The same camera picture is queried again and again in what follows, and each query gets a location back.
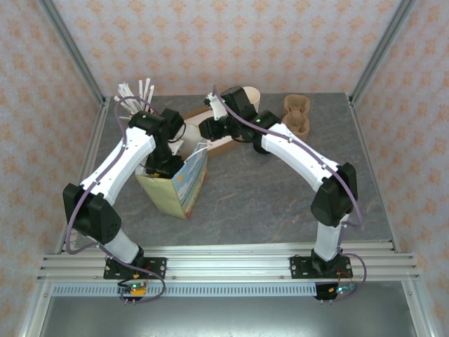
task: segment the gray table surface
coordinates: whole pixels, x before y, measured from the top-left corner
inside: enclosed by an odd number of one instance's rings
[[[287,94],[263,94],[260,111],[282,115]],[[338,163],[357,170],[358,204],[365,230],[348,229],[346,240],[390,239],[391,232],[343,93],[306,94],[311,100],[307,143]],[[156,96],[159,110],[186,114],[203,106],[202,95]],[[95,167],[107,157],[121,134],[109,107]],[[161,213],[132,176],[114,208],[122,228],[141,246],[260,244],[314,242],[316,220],[310,204],[314,192],[306,181],[272,154],[261,155],[251,144],[239,145],[208,160],[208,175],[189,220]],[[356,222],[355,212],[350,220]],[[80,238],[77,246],[86,242]]]

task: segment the patterned wallpaper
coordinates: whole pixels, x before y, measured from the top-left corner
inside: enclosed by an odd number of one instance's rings
[[[449,336],[449,6],[418,1],[358,107],[404,251],[418,254]]]
[[[105,95],[351,93],[400,0],[55,0]]]
[[[97,105],[36,0],[0,4],[0,326],[16,336]]]

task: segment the black bracket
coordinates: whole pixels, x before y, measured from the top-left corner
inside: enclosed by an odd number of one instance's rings
[[[142,269],[148,269],[163,279],[166,277],[167,258],[143,258]],[[146,279],[147,274],[138,272],[121,265],[120,263],[110,258],[106,259],[104,279],[133,279],[133,275],[139,274],[137,279]],[[156,277],[148,275],[149,279],[156,279]]]
[[[329,269],[321,269],[316,267],[316,260],[311,256],[293,256],[290,258],[290,273],[292,279],[347,279],[353,276],[352,266],[349,257],[337,255],[333,259],[332,267]]]

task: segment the colorful cardboard box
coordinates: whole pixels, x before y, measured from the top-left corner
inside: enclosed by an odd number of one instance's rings
[[[161,212],[188,219],[206,176],[207,150],[199,150],[207,144],[199,135],[198,127],[190,124],[183,140],[177,153],[187,161],[173,178],[147,175],[142,166],[136,168],[135,177]]]

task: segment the white paper cup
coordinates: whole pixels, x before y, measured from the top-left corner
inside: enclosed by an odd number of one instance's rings
[[[252,86],[244,86],[243,89],[248,96],[250,103],[254,105],[255,111],[259,112],[260,92]]]

